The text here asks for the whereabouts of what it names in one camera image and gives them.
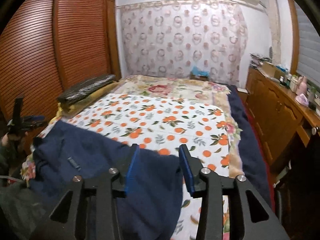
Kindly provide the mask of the left hand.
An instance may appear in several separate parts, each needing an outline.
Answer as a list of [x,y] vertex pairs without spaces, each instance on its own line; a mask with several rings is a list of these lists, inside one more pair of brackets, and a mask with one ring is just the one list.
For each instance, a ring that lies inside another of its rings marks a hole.
[[26,158],[24,145],[27,136],[27,132],[22,136],[6,133],[1,138],[1,176],[8,176],[10,170],[22,165]]

